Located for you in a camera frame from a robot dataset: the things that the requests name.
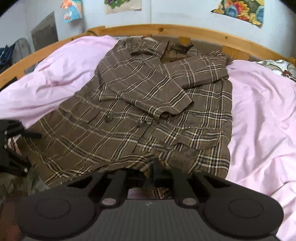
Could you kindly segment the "small anime girl poster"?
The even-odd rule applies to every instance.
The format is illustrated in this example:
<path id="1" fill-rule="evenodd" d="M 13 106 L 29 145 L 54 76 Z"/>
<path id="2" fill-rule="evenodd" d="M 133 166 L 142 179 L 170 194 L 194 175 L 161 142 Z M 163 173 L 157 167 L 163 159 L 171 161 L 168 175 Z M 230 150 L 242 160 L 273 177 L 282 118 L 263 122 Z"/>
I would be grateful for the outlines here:
<path id="1" fill-rule="evenodd" d="M 60 8 L 67 10 L 63 16 L 63 20 L 66 23 L 83 18 L 81 0 L 63 0 Z"/>

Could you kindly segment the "pink bed sheet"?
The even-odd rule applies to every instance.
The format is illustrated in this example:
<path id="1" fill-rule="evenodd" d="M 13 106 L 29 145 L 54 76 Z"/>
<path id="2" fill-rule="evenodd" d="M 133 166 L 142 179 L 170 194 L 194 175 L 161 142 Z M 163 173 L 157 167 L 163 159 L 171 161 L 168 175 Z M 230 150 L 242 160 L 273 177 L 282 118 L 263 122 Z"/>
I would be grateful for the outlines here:
<path id="1" fill-rule="evenodd" d="M 1 118 L 31 128 L 79 92 L 118 41 L 86 36 L 65 44 L 1 91 Z M 226 69 L 232 134 L 225 179 L 276 199 L 284 210 L 278 237 L 295 240 L 295 83 L 255 62 L 231 60 Z"/>

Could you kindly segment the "blonde anime character poster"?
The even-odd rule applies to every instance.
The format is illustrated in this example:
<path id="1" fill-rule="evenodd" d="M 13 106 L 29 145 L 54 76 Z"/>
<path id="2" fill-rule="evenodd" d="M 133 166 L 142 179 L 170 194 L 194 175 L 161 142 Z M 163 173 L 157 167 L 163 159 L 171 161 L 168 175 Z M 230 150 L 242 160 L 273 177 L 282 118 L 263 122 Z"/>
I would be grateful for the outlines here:
<path id="1" fill-rule="evenodd" d="M 106 15 L 142 10 L 142 0 L 105 0 L 104 5 Z"/>

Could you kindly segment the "grey standing fan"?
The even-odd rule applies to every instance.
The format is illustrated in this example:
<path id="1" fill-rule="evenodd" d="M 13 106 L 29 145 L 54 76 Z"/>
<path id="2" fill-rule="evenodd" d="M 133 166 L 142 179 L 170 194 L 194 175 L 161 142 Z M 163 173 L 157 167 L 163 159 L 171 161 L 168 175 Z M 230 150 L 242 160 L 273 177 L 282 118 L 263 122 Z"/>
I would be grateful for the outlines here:
<path id="1" fill-rule="evenodd" d="M 16 64 L 30 54 L 32 54 L 32 51 L 29 42 L 25 38 L 20 38 L 15 42 L 15 47 L 11 56 L 11 63 Z"/>

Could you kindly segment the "wooden bed frame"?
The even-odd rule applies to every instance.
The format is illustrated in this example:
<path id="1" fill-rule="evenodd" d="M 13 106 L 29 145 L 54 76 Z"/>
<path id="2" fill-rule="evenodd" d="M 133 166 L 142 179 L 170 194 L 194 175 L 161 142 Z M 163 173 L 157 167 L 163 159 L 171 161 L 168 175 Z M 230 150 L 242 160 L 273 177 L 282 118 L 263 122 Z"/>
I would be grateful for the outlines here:
<path id="1" fill-rule="evenodd" d="M 250 56 L 254 56 L 261 60 L 283 59 L 295 64 L 295 58 L 286 58 L 280 54 L 252 41 L 230 35 L 224 32 L 210 30 L 200 27 L 182 26 L 182 25 L 164 25 L 164 24 L 143 24 L 143 25 L 127 25 L 119 27 L 106 28 L 99 26 L 91 28 L 87 32 L 74 35 L 65 40 L 48 45 L 41 50 L 30 54 L 26 58 L 12 65 L 10 68 L 1 73 L 1 88 L 12 80 L 19 80 L 25 75 L 25 70 L 34 64 L 44 60 L 51 53 L 62 47 L 63 45 L 74 41 L 83 36 L 167 36 L 177 37 L 181 44 L 188 44 L 191 39 L 201 40 L 209 43 L 219 44 L 222 46 L 222 52 L 234 59 L 248 60 Z"/>

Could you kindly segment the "brown plaid coat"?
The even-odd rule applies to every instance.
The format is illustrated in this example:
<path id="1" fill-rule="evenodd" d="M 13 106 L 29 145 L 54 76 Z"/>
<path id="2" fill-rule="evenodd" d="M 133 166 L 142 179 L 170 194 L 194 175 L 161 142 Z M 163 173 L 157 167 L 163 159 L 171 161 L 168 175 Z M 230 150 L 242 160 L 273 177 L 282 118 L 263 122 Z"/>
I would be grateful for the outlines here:
<path id="1" fill-rule="evenodd" d="M 225 178 L 230 167 L 231 57 L 203 54 L 193 44 L 118 41 L 94 77 L 31 126 L 40 139 L 17 145 L 49 187 L 95 170 L 152 161 Z"/>

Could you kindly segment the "autumn landscape poster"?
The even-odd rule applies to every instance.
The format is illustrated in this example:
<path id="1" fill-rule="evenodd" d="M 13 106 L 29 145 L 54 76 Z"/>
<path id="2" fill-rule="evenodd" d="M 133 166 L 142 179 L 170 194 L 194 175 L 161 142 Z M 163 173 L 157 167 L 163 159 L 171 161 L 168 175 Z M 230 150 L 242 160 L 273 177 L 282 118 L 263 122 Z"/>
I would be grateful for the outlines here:
<path id="1" fill-rule="evenodd" d="M 211 12 L 261 26 L 264 18 L 264 0 L 222 0 Z"/>

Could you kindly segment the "white wall pipe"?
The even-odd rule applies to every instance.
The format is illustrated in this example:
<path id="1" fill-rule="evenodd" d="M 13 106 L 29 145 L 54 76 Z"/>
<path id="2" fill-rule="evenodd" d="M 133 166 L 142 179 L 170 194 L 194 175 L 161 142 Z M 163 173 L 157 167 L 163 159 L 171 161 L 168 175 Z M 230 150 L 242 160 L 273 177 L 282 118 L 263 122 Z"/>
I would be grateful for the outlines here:
<path id="1" fill-rule="evenodd" d="M 148 24 L 152 23 L 152 1 L 151 0 L 147 1 L 147 23 Z"/>

